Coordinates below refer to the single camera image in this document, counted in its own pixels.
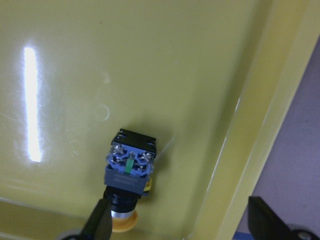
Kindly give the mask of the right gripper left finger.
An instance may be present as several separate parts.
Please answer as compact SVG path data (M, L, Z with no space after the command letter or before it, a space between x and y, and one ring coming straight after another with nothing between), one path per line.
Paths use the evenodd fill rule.
M109 240L112 235L111 204L101 198L79 234L80 240Z

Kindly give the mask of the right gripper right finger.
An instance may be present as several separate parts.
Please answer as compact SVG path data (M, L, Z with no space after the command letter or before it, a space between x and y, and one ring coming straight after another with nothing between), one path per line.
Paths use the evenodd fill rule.
M298 240L298 235L259 196L248 198L248 229L255 240Z

